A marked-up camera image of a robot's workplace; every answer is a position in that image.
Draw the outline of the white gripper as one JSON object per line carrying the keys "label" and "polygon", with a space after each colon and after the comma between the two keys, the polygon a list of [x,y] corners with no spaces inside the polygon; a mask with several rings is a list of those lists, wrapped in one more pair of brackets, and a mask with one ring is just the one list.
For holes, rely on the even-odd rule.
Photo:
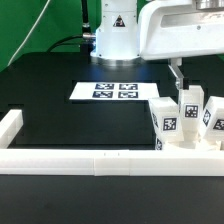
{"label": "white gripper", "polygon": [[197,0],[153,0],[140,11],[138,26],[140,56],[169,59],[178,90],[189,89],[181,58],[224,53],[224,4],[203,10]]}

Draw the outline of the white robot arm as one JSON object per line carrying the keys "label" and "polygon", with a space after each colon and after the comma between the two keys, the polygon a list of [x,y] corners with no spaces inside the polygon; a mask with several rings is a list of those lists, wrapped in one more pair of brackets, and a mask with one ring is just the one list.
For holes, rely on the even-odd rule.
{"label": "white robot arm", "polygon": [[186,57],[224,53],[224,0],[101,0],[101,24],[91,58],[112,66],[167,59],[176,87],[187,89],[179,67]]}

